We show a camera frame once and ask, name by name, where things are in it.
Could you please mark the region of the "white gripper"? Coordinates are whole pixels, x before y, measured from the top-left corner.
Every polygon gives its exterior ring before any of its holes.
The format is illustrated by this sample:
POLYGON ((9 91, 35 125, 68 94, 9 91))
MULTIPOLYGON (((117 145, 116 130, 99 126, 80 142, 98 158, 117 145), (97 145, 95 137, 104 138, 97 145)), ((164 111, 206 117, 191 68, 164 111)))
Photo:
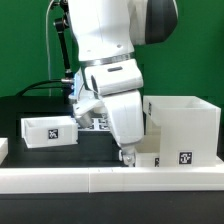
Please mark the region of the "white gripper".
MULTIPOLYGON (((84 70, 86 84, 98 94, 105 107, 108 126, 119 147, 132 148, 144 135, 139 88, 142 74, 135 59, 95 65, 84 70)), ((135 152, 122 151, 123 162, 135 165, 135 152)))

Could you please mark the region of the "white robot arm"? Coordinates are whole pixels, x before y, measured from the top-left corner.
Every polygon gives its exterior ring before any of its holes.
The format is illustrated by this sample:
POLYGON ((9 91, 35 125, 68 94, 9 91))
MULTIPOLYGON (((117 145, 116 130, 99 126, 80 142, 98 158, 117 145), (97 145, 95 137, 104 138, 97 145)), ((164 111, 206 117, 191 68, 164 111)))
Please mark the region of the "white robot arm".
POLYGON ((178 22, 176 0, 68 0, 68 19, 87 92, 74 105, 75 118, 87 127, 92 110, 102 114, 123 162, 132 166, 144 136, 143 77, 134 47, 171 35, 178 22))

